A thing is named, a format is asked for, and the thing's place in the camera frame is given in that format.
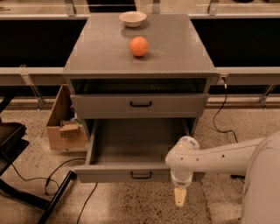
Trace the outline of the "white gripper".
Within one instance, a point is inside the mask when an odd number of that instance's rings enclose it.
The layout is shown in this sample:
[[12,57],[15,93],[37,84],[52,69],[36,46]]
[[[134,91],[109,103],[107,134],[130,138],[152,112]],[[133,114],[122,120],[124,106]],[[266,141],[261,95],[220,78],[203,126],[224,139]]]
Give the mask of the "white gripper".
[[182,207],[186,199],[186,188],[193,182],[193,173],[171,171],[171,182],[176,186],[174,188],[175,205]]

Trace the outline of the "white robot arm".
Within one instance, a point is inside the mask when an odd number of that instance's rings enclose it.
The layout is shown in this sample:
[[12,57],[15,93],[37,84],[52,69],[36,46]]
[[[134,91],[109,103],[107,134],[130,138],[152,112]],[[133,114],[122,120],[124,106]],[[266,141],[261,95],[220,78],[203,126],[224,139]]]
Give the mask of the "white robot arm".
[[280,224],[280,132],[202,150],[181,137],[165,157],[174,184],[175,205],[182,207],[196,172],[243,176],[241,224]]

